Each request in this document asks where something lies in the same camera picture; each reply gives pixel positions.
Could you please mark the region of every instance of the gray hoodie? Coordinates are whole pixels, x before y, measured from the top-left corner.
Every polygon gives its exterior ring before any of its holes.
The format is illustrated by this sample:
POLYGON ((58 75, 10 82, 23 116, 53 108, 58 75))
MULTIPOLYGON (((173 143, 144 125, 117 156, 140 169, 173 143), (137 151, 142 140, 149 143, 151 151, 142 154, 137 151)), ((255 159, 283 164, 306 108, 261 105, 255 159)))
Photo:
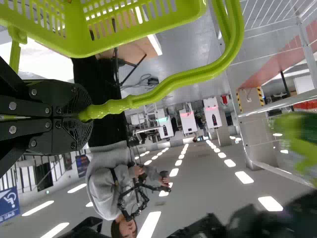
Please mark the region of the gray hoodie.
MULTIPOLYGON (((120 193, 133 186, 133 168, 127 164, 134 161, 133 150, 126 141, 121 141, 108 146, 93 147, 90 149, 91 162, 87 168, 86 184, 87 193, 93 203, 95 211, 106 220, 114 220, 121 211, 117 207, 120 193), (110 168, 114 169, 119 186, 114 185, 110 168)), ((144 166, 144 172, 152 181, 158 181, 160 175, 151 166, 144 166)), ((127 206, 136 203, 135 193, 131 192, 124 197, 127 206)))

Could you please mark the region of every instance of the person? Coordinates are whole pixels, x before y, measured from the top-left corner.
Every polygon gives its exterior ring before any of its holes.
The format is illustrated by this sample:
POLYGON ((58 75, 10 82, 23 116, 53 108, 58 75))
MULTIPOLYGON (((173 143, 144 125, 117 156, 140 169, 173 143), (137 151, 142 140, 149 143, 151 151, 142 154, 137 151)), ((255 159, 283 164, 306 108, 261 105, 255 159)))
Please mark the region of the person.
MULTIPOLYGON (((74 82, 86 88, 95 105, 110 99, 121 99, 114 80, 114 67, 110 59, 91 56, 72 59, 74 82)), ((140 167, 127 141, 127 123, 124 113, 107 115, 94 121, 88 141, 90 164, 86 172, 87 193, 95 211, 111 221, 112 238, 136 238, 135 220, 126 221, 117 207, 119 195, 133 186, 133 178, 146 173, 151 181, 168 186, 169 178, 162 178, 156 168, 140 167)), ((124 197, 126 206, 136 203, 135 193, 124 197)))
MULTIPOLYGON (((205 125, 202 122, 202 118, 197 116, 196 114, 195 114, 195 122, 196 122, 197 128, 202 129, 204 131, 204 136, 208 136, 208 132, 206 130, 205 125)), ((193 138, 193 142, 196 143, 198 138, 202 136, 200 136, 198 132, 194 132, 194 135, 195 136, 193 138)))

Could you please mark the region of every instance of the black hair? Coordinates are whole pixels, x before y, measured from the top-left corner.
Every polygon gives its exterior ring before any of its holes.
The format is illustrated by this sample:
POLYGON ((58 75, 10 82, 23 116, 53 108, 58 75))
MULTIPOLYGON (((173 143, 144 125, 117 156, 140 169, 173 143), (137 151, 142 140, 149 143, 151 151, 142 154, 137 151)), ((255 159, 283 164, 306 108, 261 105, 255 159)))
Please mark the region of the black hair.
MULTIPOLYGON (((135 222, 135 220, 134 220, 134 223, 135 223, 136 234, 138 234, 138 226, 137 226, 137 223, 135 222)), ((120 233, 119 225, 120 225, 120 223, 117 223, 115 220, 112 222, 112 224, 111 224, 111 238, 123 238, 123 236, 120 233)))

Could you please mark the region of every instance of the blue sign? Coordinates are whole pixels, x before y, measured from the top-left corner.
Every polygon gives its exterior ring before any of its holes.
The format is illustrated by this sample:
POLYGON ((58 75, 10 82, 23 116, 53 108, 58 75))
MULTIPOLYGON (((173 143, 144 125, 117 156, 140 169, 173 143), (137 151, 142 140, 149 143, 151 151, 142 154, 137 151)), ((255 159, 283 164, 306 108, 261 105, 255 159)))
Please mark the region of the blue sign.
POLYGON ((16 187, 0 191, 0 223, 19 214, 20 205, 16 187))
POLYGON ((87 168, 89 166, 89 159, 86 155, 76 156, 76 164, 77 164, 77 172, 78 177, 84 177, 87 172, 87 168))

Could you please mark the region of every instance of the shopping cart handle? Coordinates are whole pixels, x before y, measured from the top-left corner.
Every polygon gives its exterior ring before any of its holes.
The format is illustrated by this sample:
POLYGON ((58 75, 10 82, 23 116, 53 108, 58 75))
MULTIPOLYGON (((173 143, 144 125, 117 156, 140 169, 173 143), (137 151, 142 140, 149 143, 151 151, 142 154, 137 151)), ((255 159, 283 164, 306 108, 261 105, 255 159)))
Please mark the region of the shopping cart handle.
POLYGON ((78 114, 81 121, 101 119, 108 114, 120 114, 127 109, 155 103, 170 92, 184 86, 205 82, 224 72, 238 55, 244 38, 244 20, 239 0, 211 0, 225 42, 225 51, 215 62, 166 78, 152 91, 141 95, 129 95, 120 100, 109 100, 102 105, 90 105, 78 114))

